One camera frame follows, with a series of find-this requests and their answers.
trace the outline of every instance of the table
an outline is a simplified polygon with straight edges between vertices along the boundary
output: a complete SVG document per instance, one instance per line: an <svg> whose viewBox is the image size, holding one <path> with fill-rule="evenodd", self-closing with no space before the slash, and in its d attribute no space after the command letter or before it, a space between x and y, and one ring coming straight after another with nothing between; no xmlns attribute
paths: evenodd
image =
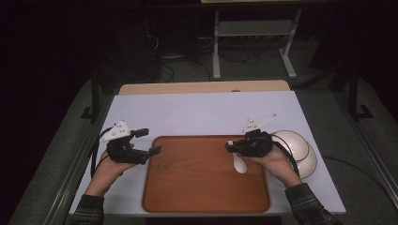
<svg viewBox="0 0 398 225"><path fill-rule="evenodd" d="M344 213L339 194L322 160L305 116L293 91L281 81L262 82L199 82L185 83L189 93L181 93L184 83L128 84L121 88L104 122L103 129L124 119L130 129L149 128L148 136L133 139L137 149L147 149L153 140L162 135L218 135L242 134L247 117L278 114L278 119L262 128L267 132L283 129L301 134L314 148L318 158L314 173L304 179L319 201L331 213ZM105 143L99 145L99 153ZM106 214L129 215L132 217L185 217L187 214L149 214L141 205L145 183L146 165L139 165L124 172L105 196ZM77 190L70 212L73 213L80 196L90 180L90 163ZM267 175L271 207L264 216L278 216L291 213L284 196L281 182ZM193 214L205 217L206 214Z"/></svg>

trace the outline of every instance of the wooden tray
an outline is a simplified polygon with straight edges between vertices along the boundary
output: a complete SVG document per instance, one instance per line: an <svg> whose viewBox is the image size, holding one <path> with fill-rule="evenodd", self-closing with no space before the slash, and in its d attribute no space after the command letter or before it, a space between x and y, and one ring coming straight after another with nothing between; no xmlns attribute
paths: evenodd
<svg viewBox="0 0 398 225"><path fill-rule="evenodd" d="M269 209L264 169L245 160L238 173L224 145L244 136L161 136L149 160L143 208L150 213L263 213Z"/></svg>

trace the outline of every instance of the spoon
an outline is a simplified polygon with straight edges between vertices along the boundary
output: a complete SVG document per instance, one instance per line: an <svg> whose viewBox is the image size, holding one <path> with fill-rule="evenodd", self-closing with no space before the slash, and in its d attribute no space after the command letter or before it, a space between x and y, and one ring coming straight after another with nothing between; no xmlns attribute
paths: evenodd
<svg viewBox="0 0 398 225"><path fill-rule="evenodd" d="M234 167L235 170L237 170L238 173L245 173L248 168L246 166L246 163L243 161L242 158L240 158L237 153L232 153L232 156L234 156Z"/></svg>

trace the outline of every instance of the white table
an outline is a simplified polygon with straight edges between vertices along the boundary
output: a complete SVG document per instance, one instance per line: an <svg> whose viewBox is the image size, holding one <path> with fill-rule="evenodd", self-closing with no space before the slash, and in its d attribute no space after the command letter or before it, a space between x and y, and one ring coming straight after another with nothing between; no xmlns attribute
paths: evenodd
<svg viewBox="0 0 398 225"><path fill-rule="evenodd" d="M255 118L274 113L278 114L278 118L262 127L262 130L267 132L293 130L307 140L314 148L318 161L314 173L303 181L310 185L319 201L331 213L344 213L343 203L293 91L116 96L103 129L112 127L122 119L127 122L130 129L149 128L148 136L131 140L135 148L148 149L155 138L163 135L241 135L248 117ZM105 147L106 143L99 146L99 155ZM146 170L147 164L139 165L124 172L116 180L105 195L105 214L134 217L192 216L147 213L141 205ZM291 213L284 195L283 184L270 174L267 174L267 179L271 206L264 215L278 216ZM90 163L70 208L71 213L75 211L89 181Z"/></svg>

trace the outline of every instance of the sleeve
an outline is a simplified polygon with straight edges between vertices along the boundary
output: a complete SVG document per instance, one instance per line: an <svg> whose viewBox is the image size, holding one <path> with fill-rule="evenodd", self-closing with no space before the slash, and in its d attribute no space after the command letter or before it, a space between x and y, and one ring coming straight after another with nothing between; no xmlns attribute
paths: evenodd
<svg viewBox="0 0 398 225"><path fill-rule="evenodd" d="M299 224L343 225L315 197L306 183L285 190L293 216Z"/></svg>
<svg viewBox="0 0 398 225"><path fill-rule="evenodd" d="M82 195L72 216L71 225L102 225L104 198Z"/></svg>

